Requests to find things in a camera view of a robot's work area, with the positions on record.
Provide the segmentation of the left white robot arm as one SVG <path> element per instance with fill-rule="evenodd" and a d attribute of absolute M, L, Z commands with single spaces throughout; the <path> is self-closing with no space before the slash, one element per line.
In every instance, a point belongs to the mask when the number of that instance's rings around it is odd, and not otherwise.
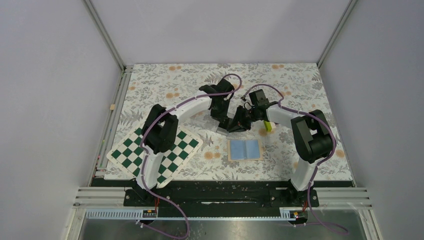
<path fill-rule="evenodd" d="M 199 112 L 209 110 L 212 119 L 218 122 L 218 128 L 225 130 L 231 122 L 227 116 L 230 101 L 241 84 L 240 76 L 229 73 L 218 84 L 203 85 L 195 96 L 176 105 L 163 107 L 156 104 L 151 108 L 141 131 L 139 146 L 143 149 L 144 159 L 136 177 L 141 188 L 135 197 L 142 205 L 148 206 L 155 200 L 152 188 L 157 185 L 157 174 L 164 153 L 171 149 L 176 140 L 179 124 Z"/>

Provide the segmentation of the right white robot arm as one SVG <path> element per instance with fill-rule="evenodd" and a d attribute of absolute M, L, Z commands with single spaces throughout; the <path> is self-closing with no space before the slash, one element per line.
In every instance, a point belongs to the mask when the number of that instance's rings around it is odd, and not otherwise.
<path fill-rule="evenodd" d="M 293 206 L 301 205 L 306 199 L 305 190 L 313 185 L 318 160 L 328 159 L 335 150 L 335 137 L 322 111 L 301 112 L 269 101 L 262 89 L 248 94 L 251 107 L 237 107 L 234 118 L 226 130 L 229 133 L 245 132 L 256 121 L 267 121 L 290 128 L 299 161 L 290 179 L 292 189 L 287 191 L 287 201 Z"/>

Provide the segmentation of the tan card holder wallet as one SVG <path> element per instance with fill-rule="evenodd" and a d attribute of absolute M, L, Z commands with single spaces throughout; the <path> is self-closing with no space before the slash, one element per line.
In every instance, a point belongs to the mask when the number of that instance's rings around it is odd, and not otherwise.
<path fill-rule="evenodd" d="M 259 139 L 230 139 L 227 141 L 229 161 L 262 161 L 263 145 Z"/>

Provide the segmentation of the clear acrylic card box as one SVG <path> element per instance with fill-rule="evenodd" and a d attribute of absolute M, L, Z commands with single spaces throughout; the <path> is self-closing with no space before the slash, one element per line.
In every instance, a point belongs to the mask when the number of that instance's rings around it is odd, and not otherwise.
<path fill-rule="evenodd" d="M 188 119 L 188 122 L 191 125 L 194 125 L 196 127 L 223 135 L 228 136 L 229 132 L 219 126 L 220 122 L 218 120 L 215 120 L 211 117 L 209 110 L 204 110 L 201 112 L 196 113 L 195 115 L 191 116 Z"/>

